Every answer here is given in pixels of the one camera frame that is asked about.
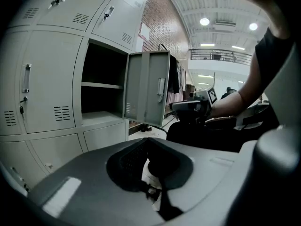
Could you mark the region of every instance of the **ceiling light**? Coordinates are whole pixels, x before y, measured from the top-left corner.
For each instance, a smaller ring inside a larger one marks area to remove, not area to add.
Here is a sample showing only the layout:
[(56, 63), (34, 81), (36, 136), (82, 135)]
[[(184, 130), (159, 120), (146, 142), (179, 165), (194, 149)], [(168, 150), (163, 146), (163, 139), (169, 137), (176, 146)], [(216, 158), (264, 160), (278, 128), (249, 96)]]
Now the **ceiling light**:
[(202, 19), (199, 21), (199, 23), (200, 23), (201, 25), (203, 25), (203, 26), (207, 26), (207, 25), (210, 23), (210, 21), (209, 21), (208, 18), (202, 18)]
[(201, 43), (201, 46), (214, 46), (214, 43)]
[(232, 48), (237, 48), (237, 49), (245, 50), (244, 48), (237, 47), (237, 46), (232, 46)]
[(252, 31), (255, 31), (257, 28), (258, 28), (258, 25), (256, 23), (252, 23), (250, 24), (249, 28), (252, 30)]
[(199, 75), (199, 77), (214, 78), (213, 76), (210, 76), (210, 75)]

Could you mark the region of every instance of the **open locker door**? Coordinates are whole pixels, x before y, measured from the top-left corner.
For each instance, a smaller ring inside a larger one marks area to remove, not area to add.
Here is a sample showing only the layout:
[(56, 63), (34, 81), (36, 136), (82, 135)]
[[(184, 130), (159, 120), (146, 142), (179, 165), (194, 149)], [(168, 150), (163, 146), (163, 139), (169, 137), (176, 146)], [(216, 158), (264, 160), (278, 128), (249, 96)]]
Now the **open locker door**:
[(169, 76), (170, 52), (128, 55), (123, 98), (123, 117), (162, 126)]

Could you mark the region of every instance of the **ceiling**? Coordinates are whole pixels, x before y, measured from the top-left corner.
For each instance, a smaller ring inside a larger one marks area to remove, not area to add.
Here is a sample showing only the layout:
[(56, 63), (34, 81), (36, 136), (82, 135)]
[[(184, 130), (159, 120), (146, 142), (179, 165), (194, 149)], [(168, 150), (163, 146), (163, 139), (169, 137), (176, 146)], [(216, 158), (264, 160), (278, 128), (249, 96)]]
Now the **ceiling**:
[[(246, 0), (171, 0), (178, 10), (190, 38), (191, 48), (201, 48), (201, 43), (214, 43), (216, 49), (236, 50), (232, 46), (245, 48), (251, 54), (268, 28), (268, 17), (256, 5)], [(210, 24), (202, 26), (201, 18), (208, 18)], [(233, 22), (216, 29), (215, 21)], [(251, 31), (249, 25), (257, 23), (258, 29)]]

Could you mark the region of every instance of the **brick wall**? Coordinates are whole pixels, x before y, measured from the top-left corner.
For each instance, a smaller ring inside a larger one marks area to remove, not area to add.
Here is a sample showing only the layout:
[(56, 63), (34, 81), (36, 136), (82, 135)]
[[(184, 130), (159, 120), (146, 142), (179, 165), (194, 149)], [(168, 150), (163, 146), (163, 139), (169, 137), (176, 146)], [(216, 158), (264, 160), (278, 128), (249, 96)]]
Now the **brick wall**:
[[(158, 50), (162, 43), (176, 58), (188, 59), (189, 39), (171, 0), (147, 0), (142, 22), (150, 28), (150, 39), (144, 41), (144, 51)], [(188, 61), (181, 62), (188, 70)]]

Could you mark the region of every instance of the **railing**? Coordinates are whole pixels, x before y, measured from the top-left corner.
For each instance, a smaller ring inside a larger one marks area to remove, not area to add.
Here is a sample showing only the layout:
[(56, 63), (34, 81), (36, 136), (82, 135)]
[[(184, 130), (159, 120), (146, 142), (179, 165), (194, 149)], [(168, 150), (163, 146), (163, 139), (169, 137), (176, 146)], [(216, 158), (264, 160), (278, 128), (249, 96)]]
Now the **railing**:
[(191, 60), (218, 60), (250, 65), (252, 55), (224, 49), (190, 49)]

